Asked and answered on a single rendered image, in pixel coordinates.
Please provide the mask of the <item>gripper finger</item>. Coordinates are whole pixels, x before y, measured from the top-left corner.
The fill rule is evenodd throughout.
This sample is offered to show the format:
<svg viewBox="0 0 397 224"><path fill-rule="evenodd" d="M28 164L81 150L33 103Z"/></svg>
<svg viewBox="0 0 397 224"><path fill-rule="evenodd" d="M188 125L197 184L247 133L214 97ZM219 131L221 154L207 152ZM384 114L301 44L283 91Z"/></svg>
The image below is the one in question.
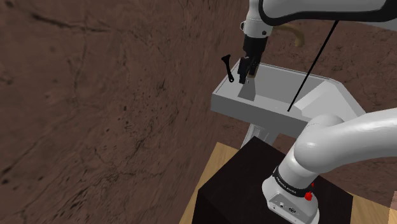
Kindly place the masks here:
<svg viewBox="0 0 397 224"><path fill-rule="evenodd" d="M251 67L251 58L250 57L241 57L239 61L239 67L237 70L237 74L239 75L239 83L245 84L247 74Z"/></svg>
<svg viewBox="0 0 397 224"><path fill-rule="evenodd" d="M257 56L253 59L253 63L251 64L251 67L249 69L249 77L250 78L254 78L256 76L259 64L260 64L260 57Z"/></svg>

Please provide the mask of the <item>black long-handled tool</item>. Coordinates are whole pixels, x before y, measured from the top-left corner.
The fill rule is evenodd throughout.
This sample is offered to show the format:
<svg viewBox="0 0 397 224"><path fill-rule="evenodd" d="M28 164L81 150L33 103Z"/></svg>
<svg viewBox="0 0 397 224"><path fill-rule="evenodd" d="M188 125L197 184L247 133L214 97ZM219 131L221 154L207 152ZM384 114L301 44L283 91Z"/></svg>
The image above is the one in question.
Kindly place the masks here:
<svg viewBox="0 0 397 224"><path fill-rule="evenodd" d="M225 63L225 67L226 67L226 72L227 72L227 76L228 76L228 80L230 83L234 82L234 77L232 75L231 69L230 69L230 57L231 55L225 55L221 58L221 60Z"/></svg>

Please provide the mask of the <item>thin black rod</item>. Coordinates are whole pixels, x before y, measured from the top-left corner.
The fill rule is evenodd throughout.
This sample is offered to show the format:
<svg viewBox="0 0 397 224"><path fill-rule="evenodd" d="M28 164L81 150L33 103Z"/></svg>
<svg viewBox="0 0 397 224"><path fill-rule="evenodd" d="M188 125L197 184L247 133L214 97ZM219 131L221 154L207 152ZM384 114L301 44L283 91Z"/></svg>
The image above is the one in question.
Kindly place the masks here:
<svg viewBox="0 0 397 224"><path fill-rule="evenodd" d="M305 78L303 79L303 81L302 81L302 83L301 83L299 89L297 90L297 92L296 92L296 94L295 94L293 100L291 101L291 103L290 103L290 105L289 105L289 107L288 107L288 109L287 109L287 112L290 112L290 111L291 111L292 106L294 105L294 103L295 103L297 97L299 96L300 92L302 91L302 88L303 88L303 86L305 85L305 82L307 81L309 75L311 74L311 72L312 72L314 66L316 65L318 59L320 58L320 56L321 56L321 54L322 54L322 52L323 52L325 46L327 45L327 43L328 43L328 41L329 41L331 35L333 34L333 31L335 30L335 28L336 28L336 26L338 25L339 22L340 22L339 20L334 21L334 23L333 23L333 25L332 25L332 27L331 27L331 29L330 29L330 31L329 31L329 33L328 33L328 35L327 35L325 41L323 42L323 44L322 44L320 50L318 51L318 53L317 53L317 55L316 55L316 58L315 58L314 61L312 62L311 66L310 66L310 69L307 71L307 74L305 75Z"/></svg>

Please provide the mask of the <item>tan curved faucet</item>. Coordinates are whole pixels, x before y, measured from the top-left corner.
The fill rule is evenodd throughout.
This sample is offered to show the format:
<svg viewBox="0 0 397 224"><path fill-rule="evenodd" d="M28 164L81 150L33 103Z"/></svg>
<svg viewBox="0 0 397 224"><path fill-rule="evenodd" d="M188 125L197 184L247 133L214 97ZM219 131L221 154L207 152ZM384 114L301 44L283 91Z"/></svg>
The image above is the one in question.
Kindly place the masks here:
<svg viewBox="0 0 397 224"><path fill-rule="evenodd" d="M295 25L282 24L274 26L273 30L291 32L295 35L295 46L302 47L305 44L305 37L303 32Z"/></svg>

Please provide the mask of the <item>dark robot stand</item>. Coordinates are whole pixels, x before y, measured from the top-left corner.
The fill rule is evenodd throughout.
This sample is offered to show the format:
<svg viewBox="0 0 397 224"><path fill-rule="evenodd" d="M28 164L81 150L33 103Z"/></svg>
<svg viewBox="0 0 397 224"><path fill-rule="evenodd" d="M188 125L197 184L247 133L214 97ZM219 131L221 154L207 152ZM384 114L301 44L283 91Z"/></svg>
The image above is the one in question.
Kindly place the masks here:
<svg viewBox="0 0 397 224"><path fill-rule="evenodd" d="M261 190L284 157L252 138L198 190L192 224L291 224L268 208ZM351 224L352 195L321 176L314 180L314 195L319 224Z"/></svg>

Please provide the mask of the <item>white pedestal sink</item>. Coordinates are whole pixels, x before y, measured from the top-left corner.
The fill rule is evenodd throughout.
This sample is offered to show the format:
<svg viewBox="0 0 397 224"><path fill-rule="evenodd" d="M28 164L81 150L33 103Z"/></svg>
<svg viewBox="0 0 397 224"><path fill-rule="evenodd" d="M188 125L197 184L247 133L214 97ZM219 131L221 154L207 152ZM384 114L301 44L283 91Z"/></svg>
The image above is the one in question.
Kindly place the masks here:
<svg viewBox="0 0 397 224"><path fill-rule="evenodd" d="M264 63L244 84L224 78L212 93L211 110L249 123L245 143L256 136L267 144L279 134L297 138L318 115L348 121L365 114L341 82Z"/></svg>

